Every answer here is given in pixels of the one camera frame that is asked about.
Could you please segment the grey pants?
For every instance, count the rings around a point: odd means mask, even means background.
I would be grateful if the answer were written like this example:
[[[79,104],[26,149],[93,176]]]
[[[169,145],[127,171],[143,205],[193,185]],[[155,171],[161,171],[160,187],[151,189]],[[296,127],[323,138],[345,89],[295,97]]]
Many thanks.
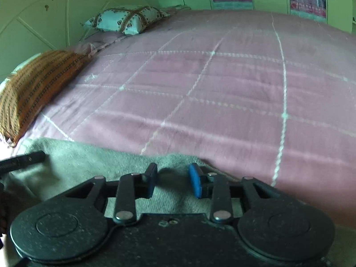
[[[49,138],[26,139],[5,156],[44,151],[45,162],[11,172],[4,176],[3,206],[9,220],[20,212],[54,197],[98,175],[108,181],[122,175],[143,173],[150,163],[158,166],[158,183],[153,197],[136,201],[137,214],[142,213],[209,213],[210,201],[194,197],[188,167],[198,164],[202,171],[213,168],[195,156],[168,154],[140,156],[97,146]]]

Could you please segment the orange striped pillow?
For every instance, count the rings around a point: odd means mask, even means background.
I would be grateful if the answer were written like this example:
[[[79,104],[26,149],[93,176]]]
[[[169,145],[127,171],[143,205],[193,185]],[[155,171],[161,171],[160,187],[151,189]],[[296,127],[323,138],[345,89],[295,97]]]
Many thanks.
[[[1,140],[15,147],[39,112],[91,60],[88,54],[47,51],[10,77],[1,90]]]

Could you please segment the pink quilted bedspread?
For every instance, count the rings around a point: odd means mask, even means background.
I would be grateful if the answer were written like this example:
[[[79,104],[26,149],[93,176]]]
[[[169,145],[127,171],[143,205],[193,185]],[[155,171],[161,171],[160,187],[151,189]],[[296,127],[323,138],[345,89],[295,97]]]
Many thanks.
[[[355,36],[257,11],[184,11],[114,37],[26,137],[197,156],[355,226]]]

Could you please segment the pink flat pillow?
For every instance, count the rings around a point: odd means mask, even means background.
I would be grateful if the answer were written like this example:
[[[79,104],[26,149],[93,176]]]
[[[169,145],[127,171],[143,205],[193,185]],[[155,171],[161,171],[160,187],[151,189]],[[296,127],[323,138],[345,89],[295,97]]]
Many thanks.
[[[81,55],[95,55],[97,52],[124,38],[126,38],[126,35],[120,32],[96,32],[76,45],[67,47],[66,50]]]

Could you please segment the white bed headboard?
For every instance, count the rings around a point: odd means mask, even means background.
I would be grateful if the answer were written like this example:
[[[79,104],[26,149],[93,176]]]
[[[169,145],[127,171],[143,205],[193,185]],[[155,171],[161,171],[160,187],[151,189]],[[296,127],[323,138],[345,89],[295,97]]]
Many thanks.
[[[32,55],[76,45],[83,24],[120,5],[159,6],[158,0],[1,0],[1,79]]]

